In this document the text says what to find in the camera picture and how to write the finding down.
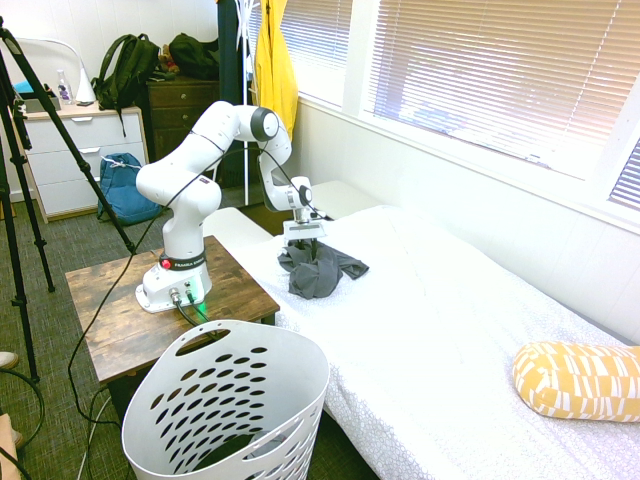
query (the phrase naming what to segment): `bed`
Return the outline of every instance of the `bed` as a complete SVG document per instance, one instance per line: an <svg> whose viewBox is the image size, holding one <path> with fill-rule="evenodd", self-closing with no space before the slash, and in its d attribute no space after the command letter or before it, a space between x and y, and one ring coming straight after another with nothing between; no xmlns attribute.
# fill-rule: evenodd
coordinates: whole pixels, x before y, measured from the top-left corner
<svg viewBox="0 0 640 480"><path fill-rule="evenodd" d="M325 351L326 409L382 480L640 478L639 424L543 417L513 387L528 342L620 342L428 218L378 206L327 233L371 269L325 299L288 293L282 237L230 251Z"/></svg>

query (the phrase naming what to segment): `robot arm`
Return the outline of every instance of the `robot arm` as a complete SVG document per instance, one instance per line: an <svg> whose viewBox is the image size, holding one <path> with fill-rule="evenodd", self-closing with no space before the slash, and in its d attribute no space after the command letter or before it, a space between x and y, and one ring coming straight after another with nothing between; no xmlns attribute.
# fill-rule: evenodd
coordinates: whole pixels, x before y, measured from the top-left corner
<svg viewBox="0 0 640 480"><path fill-rule="evenodd" d="M199 303L211 289L202 224L220 206L221 192L215 182L200 173L214 168L234 140L257 142L264 150L258 161L265 203L274 211L294 211L294 221L284 223L285 239L324 234L321 224L311 219L308 179L295 177L295 187L273 182L273 170L291 155L291 142L280 118L266 108L216 102L178 148L138 173L138 191L160 205L169 205L174 213L162 229L164 253L136 290L145 310L173 308L172 297L185 302L193 297Z"/></svg>

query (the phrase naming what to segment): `yellow pillow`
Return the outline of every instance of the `yellow pillow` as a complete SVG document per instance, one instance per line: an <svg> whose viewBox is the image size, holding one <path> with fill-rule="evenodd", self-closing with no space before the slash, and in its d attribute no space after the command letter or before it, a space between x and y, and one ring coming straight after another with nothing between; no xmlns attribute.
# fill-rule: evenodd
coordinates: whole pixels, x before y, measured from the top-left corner
<svg viewBox="0 0 640 480"><path fill-rule="evenodd" d="M529 343L513 362L513 381L541 415L640 421L640 347Z"/></svg>

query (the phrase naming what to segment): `laundry basket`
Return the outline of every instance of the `laundry basket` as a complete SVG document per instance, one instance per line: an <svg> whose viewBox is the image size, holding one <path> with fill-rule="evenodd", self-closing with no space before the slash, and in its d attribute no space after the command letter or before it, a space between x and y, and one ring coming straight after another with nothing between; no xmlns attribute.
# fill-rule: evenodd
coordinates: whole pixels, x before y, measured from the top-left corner
<svg viewBox="0 0 640 480"><path fill-rule="evenodd" d="M182 348L214 331L226 336ZM133 396L122 426L125 455L138 480L304 480L328 381L320 347L295 332L236 320L193 328ZM239 435L253 437L194 470Z"/></svg>

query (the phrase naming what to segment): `basket handle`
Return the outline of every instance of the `basket handle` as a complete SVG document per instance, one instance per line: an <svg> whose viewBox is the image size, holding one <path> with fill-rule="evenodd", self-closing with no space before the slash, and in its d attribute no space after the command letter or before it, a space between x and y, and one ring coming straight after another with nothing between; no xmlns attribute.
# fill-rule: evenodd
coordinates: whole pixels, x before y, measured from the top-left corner
<svg viewBox="0 0 640 480"><path fill-rule="evenodd" d="M165 350L162 356L177 356L178 351L186 345L190 340L198 338L200 336L206 335L207 333L213 330L229 330L229 335L233 332L234 326L236 326L241 322L240 320L215 320L213 322L203 323L197 327L193 327L192 329L186 331L180 337L178 337L169 347ZM224 340L229 335L218 340L218 342Z"/></svg>

